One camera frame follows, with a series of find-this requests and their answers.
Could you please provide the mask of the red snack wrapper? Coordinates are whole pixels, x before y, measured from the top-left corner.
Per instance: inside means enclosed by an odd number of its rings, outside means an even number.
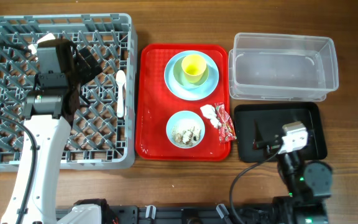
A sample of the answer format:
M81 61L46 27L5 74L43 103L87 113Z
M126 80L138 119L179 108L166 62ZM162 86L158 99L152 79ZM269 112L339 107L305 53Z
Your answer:
M217 119L221 123L220 127L218 128L219 142L226 143L236 140L237 137L235 134L234 125L229 113L225 109L224 103L215 103L214 107L216 110Z

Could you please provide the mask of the white plastic spoon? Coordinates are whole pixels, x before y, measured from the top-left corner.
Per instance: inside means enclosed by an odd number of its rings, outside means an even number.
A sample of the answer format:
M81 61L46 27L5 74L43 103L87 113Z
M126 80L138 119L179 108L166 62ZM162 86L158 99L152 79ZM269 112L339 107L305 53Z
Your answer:
M116 73L116 84L118 87L118 95L117 95L117 117L124 117L124 96L123 90L124 85L126 83L126 74L123 70L118 70Z

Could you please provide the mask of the white napkin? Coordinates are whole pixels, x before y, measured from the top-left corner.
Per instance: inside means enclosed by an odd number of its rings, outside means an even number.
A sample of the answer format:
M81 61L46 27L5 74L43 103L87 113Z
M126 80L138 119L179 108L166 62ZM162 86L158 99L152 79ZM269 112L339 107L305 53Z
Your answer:
M218 120L216 110L212 105L204 105L200 108L202 115L210 121L214 128L221 127L221 123Z

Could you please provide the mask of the food scraps and rice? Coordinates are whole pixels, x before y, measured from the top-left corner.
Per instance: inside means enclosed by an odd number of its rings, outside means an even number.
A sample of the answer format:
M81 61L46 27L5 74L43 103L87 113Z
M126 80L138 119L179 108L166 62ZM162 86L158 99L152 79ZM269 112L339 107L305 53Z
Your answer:
M173 143L179 147L193 147L201 140L201 128L198 126L175 126L171 131L171 137L173 138Z

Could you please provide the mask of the light blue food bowl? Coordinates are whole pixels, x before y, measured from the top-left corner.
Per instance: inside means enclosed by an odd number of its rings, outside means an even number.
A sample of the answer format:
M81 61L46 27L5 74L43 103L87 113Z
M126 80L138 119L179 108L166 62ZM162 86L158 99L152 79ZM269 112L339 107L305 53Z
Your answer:
M174 146L179 147L173 143L173 138L171 137L171 131L175 126L179 126L179 127L198 126L199 128L201 128L200 142L204 138L204 134L205 134L204 122L199 115L197 115L196 113L194 113L192 111L179 111L179 112L175 113L174 115L172 115L167 122L167 125L166 125L167 138Z

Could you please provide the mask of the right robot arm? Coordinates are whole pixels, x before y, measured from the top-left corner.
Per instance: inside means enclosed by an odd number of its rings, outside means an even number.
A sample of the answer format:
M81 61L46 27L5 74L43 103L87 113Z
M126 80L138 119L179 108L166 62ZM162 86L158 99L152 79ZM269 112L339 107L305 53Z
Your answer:
M277 169L288 195L274 197L268 211L269 223L328 223L325 200L331 196L333 170L325 162L309 161L300 151L308 143L308 133L285 133L264 140L255 135L253 149L264 152L266 159L277 159Z

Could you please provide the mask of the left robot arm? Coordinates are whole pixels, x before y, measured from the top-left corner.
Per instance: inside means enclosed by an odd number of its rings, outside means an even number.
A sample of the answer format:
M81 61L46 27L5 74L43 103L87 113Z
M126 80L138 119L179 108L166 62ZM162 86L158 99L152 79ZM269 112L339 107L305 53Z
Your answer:
M1 223L56 223L57 182L63 150L81 103L81 88L102 72L88 49L67 39L38 44L40 71L22 104L24 145L17 178Z

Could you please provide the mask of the grey plastic dishwasher rack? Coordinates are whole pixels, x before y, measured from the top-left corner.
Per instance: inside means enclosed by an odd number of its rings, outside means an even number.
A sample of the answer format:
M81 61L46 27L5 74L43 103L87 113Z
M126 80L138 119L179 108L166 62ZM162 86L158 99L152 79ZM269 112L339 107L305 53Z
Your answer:
M134 163L137 34L125 13L0 16L0 172L15 172L24 143L16 121L39 73L30 44L52 33L87 48L103 72L82 88L89 101L75 113L62 155L64 169L126 169ZM116 73L126 74L124 117L117 117Z

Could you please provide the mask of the black plastic tray bin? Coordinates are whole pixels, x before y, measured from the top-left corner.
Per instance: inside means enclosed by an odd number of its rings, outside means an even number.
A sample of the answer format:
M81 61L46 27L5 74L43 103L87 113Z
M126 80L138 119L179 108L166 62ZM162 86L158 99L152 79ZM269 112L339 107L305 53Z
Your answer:
M262 162L267 157L253 149L255 129L261 141L275 139L283 134L282 126L302 122L309 131L308 144L300 151L305 160L323 160L328 155L323 125L317 104L313 102L239 105L234 109L239 158L243 162Z

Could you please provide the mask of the clear plastic bin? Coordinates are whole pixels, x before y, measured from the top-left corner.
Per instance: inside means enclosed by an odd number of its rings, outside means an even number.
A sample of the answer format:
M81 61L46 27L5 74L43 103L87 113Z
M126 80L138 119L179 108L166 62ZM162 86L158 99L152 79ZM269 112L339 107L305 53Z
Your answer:
M228 59L229 93L236 100L323 101L339 88L329 37L240 32Z

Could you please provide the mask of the light blue plate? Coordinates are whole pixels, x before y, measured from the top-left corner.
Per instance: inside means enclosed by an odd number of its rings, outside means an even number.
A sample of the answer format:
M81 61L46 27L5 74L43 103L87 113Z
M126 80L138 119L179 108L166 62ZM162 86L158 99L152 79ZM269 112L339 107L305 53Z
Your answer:
M198 88L194 89L186 89L178 84L173 76L173 68L175 63L182 57L191 54L198 54L204 57L207 63L207 67L209 70L209 77L207 81ZM216 63L213 59L199 51L195 50L186 50L174 55L166 64L164 70L164 80L167 88L170 90L172 94L176 97L181 98L187 101L198 101L203 98L206 98L216 89L219 83L219 70Z

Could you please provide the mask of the red plastic tray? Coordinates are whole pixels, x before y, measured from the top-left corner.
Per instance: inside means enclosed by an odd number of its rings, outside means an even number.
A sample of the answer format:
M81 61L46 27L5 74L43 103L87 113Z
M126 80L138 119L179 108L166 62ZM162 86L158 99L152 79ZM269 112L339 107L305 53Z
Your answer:
M176 97L166 86L164 70L176 54L195 50L210 56L219 70L216 89L202 100L186 101ZM138 155L151 160L221 161L231 151L231 143L219 142L218 130L208 120L204 121L203 140L190 149L174 146L166 134L169 118L179 111L201 114L201 106L224 103L230 110L228 87L228 55L220 45L212 44L150 44L142 51L140 59L139 91L135 127L135 149Z

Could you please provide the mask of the light green small bowl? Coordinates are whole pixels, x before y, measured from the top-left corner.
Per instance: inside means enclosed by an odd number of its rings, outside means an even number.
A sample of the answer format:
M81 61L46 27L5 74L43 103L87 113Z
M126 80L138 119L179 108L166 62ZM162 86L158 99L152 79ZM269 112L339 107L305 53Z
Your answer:
M184 59L184 57L180 58L175 63L174 68L173 68L173 76L174 76L175 80L178 82L178 84L186 89L194 89L194 88L198 88L201 85L203 85L209 77L208 67L206 67L206 70L199 81L197 81L196 83L190 83L186 79L185 73L184 73L183 69L181 68L181 63L182 63L183 59Z

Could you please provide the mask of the yellow plastic cup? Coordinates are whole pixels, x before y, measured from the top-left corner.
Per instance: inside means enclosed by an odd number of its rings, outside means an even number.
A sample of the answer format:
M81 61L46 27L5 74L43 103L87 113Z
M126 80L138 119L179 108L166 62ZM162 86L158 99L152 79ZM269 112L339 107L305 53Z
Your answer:
M191 54L183 58L181 68L188 82L197 83L204 75L207 69L207 63L203 56Z

